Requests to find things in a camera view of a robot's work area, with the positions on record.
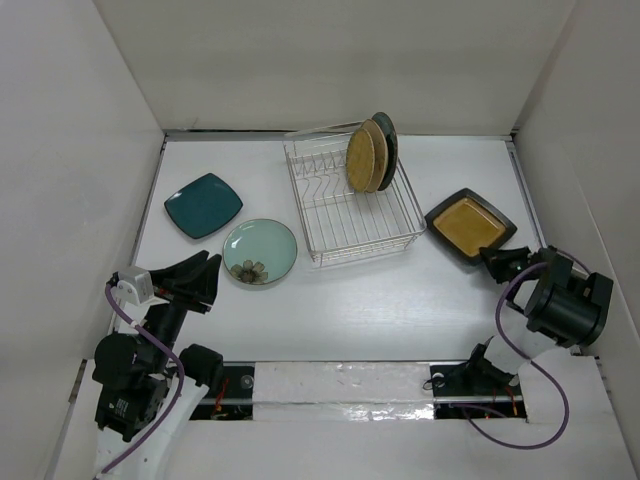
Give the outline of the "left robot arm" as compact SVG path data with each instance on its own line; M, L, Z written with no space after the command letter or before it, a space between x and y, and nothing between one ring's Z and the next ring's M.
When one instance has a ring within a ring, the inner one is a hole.
M105 336L94 353L95 478L163 478L200 401L225 394L221 354L197 344L174 351L187 314L211 310L221 264L221 255L202 250L163 269L130 266L106 282L109 305L131 330Z

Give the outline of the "beige bird plate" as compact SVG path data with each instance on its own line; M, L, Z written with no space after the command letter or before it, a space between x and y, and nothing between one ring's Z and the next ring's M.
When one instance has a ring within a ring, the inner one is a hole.
M373 193L380 187L388 166L388 149L386 138L381 127L373 120L365 120L361 127L371 136L374 146L375 163L371 181L366 192Z

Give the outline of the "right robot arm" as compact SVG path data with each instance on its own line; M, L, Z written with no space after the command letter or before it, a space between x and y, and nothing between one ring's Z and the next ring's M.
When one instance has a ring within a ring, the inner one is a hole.
M497 312L504 306L526 319L526 329L543 336L554 346L570 348L593 344L606 325L614 281L590 271L584 263L554 246L535 252L527 247L479 250L491 277L505 283ZM475 394L502 389L510 384L520 366L536 357L498 335L476 345L462 367L462 381Z

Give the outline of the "dark teal round plate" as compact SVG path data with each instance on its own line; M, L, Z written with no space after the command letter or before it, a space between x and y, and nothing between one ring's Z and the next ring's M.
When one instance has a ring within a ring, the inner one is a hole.
M398 138L395 126L391 118L385 112L376 112L372 120L381 128L387 146L388 163L382 182L378 187L379 191L384 191L391 184L398 164Z

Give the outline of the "teal square plate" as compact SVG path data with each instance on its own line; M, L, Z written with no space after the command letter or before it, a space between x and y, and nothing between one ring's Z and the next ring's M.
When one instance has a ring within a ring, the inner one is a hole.
M194 240L223 228L243 206L239 195L213 173L193 180L164 202L164 209L175 226Z

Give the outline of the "light green flower plate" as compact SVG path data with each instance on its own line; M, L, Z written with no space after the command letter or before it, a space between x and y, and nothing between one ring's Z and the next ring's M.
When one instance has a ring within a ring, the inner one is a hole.
M273 219L247 220L228 234L222 247L226 271L237 282L265 286L282 280L294 267L298 245L293 232Z

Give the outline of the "yellow woven round plate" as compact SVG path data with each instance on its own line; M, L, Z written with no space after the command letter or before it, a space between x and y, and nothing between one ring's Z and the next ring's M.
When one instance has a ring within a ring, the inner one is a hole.
M371 135L363 128L351 136L346 151L346 173L355 191L364 192L372 180L375 149Z

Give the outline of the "yellow square black-rimmed plate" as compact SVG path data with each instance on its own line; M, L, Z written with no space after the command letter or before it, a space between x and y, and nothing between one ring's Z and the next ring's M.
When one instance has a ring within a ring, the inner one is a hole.
M500 248L517 232L517 226L505 214L469 188L447 197L424 219L434 238L471 266L482 262L481 248Z

